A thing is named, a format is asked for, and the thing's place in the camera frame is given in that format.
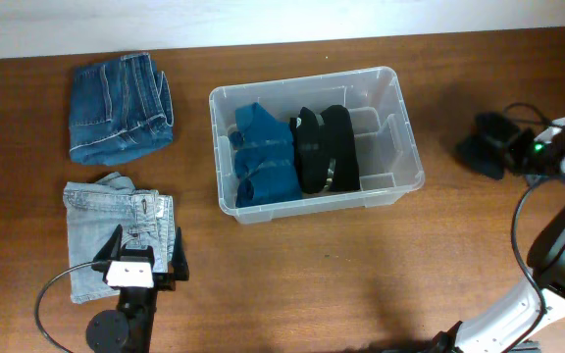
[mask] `jeans pocket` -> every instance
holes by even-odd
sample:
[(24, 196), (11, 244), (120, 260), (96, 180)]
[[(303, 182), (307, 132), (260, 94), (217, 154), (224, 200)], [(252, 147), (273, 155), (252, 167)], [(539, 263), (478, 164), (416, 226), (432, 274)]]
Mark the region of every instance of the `jeans pocket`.
[(91, 126), (112, 121), (113, 103), (106, 65), (96, 65), (76, 74), (71, 97), (69, 126)]

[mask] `wooden surface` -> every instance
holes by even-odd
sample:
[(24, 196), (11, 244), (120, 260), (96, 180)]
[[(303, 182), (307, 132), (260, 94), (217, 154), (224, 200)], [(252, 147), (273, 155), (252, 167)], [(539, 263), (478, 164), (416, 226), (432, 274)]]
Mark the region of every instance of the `wooden surface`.
[[(456, 163), (475, 113), (513, 101), (565, 116), (565, 28), (317, 43), (163, 50), (176, 142), (116, 168), (68, 158), (72, 68), (115, 54), (0, 61), (0, 352), (53, 351), (31, 311), (68, 266), (62, 191), (116, 170), (173, 195), (191, 281), (162, 293), (153, 352), (334, 352), (429, 339), (470, 319), (520, 278), (510, 219), (524, 182), (492, 181)], [(220, 85), (386, 65), (399, 75), (425, 186), (394, 205), (241, 226), (220, 211), (207, 97)], [(526, 118), (527, 112), (516, 112)], [(534, 197), (519, 227), (526, 251), (565, 203)], [(67, 280), (43, 323), (87, 351), (88, 320), (115, 298), (74, 305)], [(536, 336), (565, 351), (565, 321)]]

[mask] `brown tabletop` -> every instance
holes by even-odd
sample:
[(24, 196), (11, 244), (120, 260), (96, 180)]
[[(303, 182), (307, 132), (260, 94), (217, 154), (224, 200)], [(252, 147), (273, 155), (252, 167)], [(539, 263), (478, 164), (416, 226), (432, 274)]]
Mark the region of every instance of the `brown tabletop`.
[[(473, 318), (521, 279), (509, 229), (525, 183), (475, 175), (453, 148), (476, 113), (513, 101), (565, 116), (565, 28), (153, 51), (169, 79), (176, 141), (115, 168), (77, 165), (68, 156), (72, 70), (116, 55), (0, 60), (0, 352), (54, 351), (32, 306), (69, 264), (63, 188), (110, 171), (173, 195), (182, 227), (191, 280), (159, 295), (152, 352), (399, 346)], [(398, 73), (422, 189), (392, 206), (253, 226), (219, 209), (213, 88), (374, 66)], [(564, 187), (539, 190), (519, 227), (523, 252), (564, 203)], [(89, 351), (88, 321), (116, 298), (75, 305), (69, 294), (68, 280), (50, 289), (43, 323), (73, 351)], [(535, 339), (564, 352), (565, 320)]]

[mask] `plastic bin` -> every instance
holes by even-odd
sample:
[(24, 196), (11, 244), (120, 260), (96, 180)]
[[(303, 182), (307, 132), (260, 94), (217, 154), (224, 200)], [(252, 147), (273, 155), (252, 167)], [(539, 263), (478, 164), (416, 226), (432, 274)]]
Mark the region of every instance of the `plastic bin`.
[[(236, 208), (239, 180), (228, 136), (234, 110), (260, 103), (288, 122), (302, 107), (319, 113), (333, 104), (350, 111), (361, 190), (304, 195), (302, 200)], [(390, 205), (422, 187), (425, 176), (396, 72), (387, 67), (215, 88), (209, 97), (220, 208), (242, 224), (349, 207)]]

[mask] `dark blue denim jeans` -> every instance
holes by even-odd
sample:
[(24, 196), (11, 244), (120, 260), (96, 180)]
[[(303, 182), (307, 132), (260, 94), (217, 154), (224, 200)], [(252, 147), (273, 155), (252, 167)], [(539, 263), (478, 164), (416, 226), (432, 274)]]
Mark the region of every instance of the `dark blue denim jeans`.
[(174, 113), (165, 73), (147, 53), (76, 69), (71, 159), (114, 166), (170, 144)]

